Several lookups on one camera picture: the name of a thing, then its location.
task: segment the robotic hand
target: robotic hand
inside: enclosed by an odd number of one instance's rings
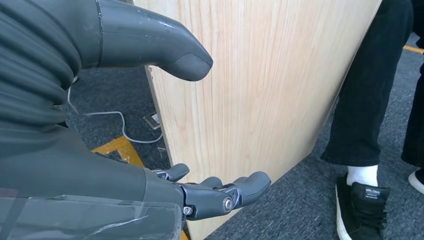
[[[199,220],[249,205],[270,186],[263,172],[226,185],[177,183],[187,166],[151,171],[105,158],[58,125],[65,115],[55,105],[80,69],[154,65],[204,78],[212,58],[179,22],[115,0],[0,0],[0,9],[0,189],[172,203]]]
[[[180,163],[168,171],[153,170],[153,172],[163,180],[176,182],[189,172],[189,168]],[[226,185],[214,176],[208,177],[200,184],[176,183],[184,196],[182,211],[188,220],[223,216],[234,209],[250,205],[262,196],[270,184],[268,175],[261,171],[249,177],[240,177]]]

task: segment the white sole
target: white sole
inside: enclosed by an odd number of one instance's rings
[[[417,177],[415,176],[415,172],[411,173],[408,177],[409,184],[416,189],[418,192],[424,194],[424,185],[418,181]]]
[[[335,186],[335,199],[337,201],[337,234],[340,240],[352,240],[346,231],[345,224],[343,223],[342,213],[340,212],[339,196],[337,194],[337,185]]]

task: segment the gray carpet floor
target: gray carpet floor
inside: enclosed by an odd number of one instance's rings
[[[417,40],[412,35],[408,44]],[[387,204],[387,240],[424,240],[424,195],[408,183],[416,168],[401,161],[419,67],[424,55],[404,50],[390,102],[381,126],[381,164],[378,180],[391,188]],[[144,68],[85,70],[72,86],[71,101],[80,113],[121,111],[127,134],[138,140],[153,140],[161,130],[152,130],[143,116],[154,112]],[[79,132],[91,149],[120,137],[118,115],[82,116],[66,106],[67,123]],[[212,233],[211,240],[332,240],[336,233],[336,177],[346,168],[320,160],[329,139],[332,116],[319,136],[313,152],[274,183],[257,203],[245,207]],[[167,168],[169,160],[163,140],[133,144],[148,168]]]

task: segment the black pants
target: black pants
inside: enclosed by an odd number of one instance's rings
[[[382,1],[340,90],[330,140],[321,156],[323,160],[357,167],[379,163],[378,136],[396,67],[412,30],[424,42],[423,18],[424,0]],[[402,154],[404,161],[422,168],[423,72],[424,66],[421,67]]]

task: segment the light wood panel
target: light wood panel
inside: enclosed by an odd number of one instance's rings
[[[183,23],[214,60],[199,82],[147,68],[171,163],[190,167],[183,181],[232,182],[255,171],[275,181],[311,152],[380,0],[134,4]],[[229,217],[189,222],[191,236]]]

